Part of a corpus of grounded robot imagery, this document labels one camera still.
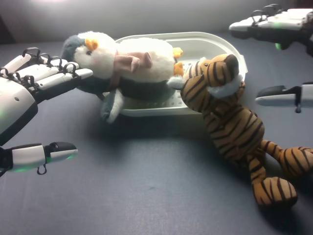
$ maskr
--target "gray table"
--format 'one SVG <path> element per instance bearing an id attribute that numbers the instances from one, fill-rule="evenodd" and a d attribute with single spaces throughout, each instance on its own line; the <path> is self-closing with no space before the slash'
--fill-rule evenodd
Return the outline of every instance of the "gray table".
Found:
<path id="1" fill-rule="evenodd" d="M 243 103 L 282 147 L 313 146 L 313 109 L 255 104 L 267 86 L 313 80 L 313 58 L 294 44 L 231 42 L 246 58 Z M 0 65 L 30 46 L 59 55 L 62 43 L 0 46 Z M 0 179 L 1 235 L 273 235 L 313 234 L 313 177 L 297 183 L 291 212 L 268 213 L 254 202 L 249 177 L 221 160 L 200 116 L 99 118 L 97 97 L 73 90 L 39 105 L 37 116 L 5 147 L 68 141 L 75 159 L 47 165 L 48 173 L 6 173 Z M 269 175 L 281 175 L 269 158 Z"/>

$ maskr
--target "tiger body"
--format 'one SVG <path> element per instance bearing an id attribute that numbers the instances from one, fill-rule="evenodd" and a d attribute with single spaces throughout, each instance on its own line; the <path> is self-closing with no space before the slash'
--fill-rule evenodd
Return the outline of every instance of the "tiger body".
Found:
<path id="1" fill-rule="evenodd" d="M 234 55 L 213 60 L 200 59 L 189 66 L 182 78 L 171 78 L 168 85 L 180 90 L 183 102 L 202 113 L 205 127 L 221 156 L 250 172 L 256 202 L 263 206 L 291 207 L 297 201 L 293 185 L 279 177 L 267 177 L 266 153 L 284 171 L 300 177 L 313 171 L 313 149 L 295 147 L 283 150 L 263 139 L 262 120 L 238 101 L 245 90 Z"/>

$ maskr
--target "striped fur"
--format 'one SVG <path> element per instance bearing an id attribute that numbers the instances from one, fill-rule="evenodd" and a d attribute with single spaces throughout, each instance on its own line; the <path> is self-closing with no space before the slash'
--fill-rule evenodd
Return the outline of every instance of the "striped fur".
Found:
<path id="1" fill-rule="evenodd" d="M 231 58 L 231 63 L 224 63 L 223 58 L 224 61 Z M 265 154 L 276 159 L 286 173 L 298 177 L 312 171 L 313 149 L 283 150 L 275 143 L 263 140 L 262 120 L 238 103 L 245 89 L 244 82 L 229 97 L 216 99 L 210 95 L 207 86 L 223 85 L 236 76 L 238 71 L 231 65 L 236 67 L 237 63 L 228 55 L 192 64 L 183 76 L 181 98 L 189 108 L 203 114 L 205 126 L 222 157 L 248 167 L 254 197 L 259 205 L 291 207 L 297 201 L 297 193 L 290 182 L 266 176 Z"/>

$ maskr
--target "orange beak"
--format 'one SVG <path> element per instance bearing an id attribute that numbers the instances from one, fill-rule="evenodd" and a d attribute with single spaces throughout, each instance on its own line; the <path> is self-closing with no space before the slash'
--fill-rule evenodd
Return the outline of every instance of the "orange beak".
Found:
<path id="1" fill-rule="evenodd" d="M 99 46 L 97 39 L 86 38 L 85 43 L 86 43 L 88 50 L 90 51 L 96 50 Z"/>

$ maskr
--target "white tray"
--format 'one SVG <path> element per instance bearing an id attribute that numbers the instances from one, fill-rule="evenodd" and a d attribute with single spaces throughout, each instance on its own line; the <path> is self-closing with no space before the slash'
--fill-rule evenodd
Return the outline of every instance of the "white tray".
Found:
<path id="1" fill-rule="evenodd" d="M 190 63 L 198 61 L 202 57 L 213 59 L 215 56 L 232 53 L 239 61 L 239 73 L 245 79 L 247 67 L 244 57 L 236 48 L 226 40 L 209 33 L 186 32 L 186 33 L 165 33 L 165 34 L 145 34 L 133 35 L 116 40 L 121 42 L 130 38 L 158 38 L 167 41 L 173 47 L 180 47 L 183 50 L 183 56 L 179 58 L 184 64 L 184 70 Z M 198 114 L 189 109 L 180 97 L 179 91 L 163 103 L 138 102 L 131 98 L 125 99 L 125 105 L 121 114 L 131 117 L 144 116 L 166 116 L 166 115 L 186 115 Z"/>

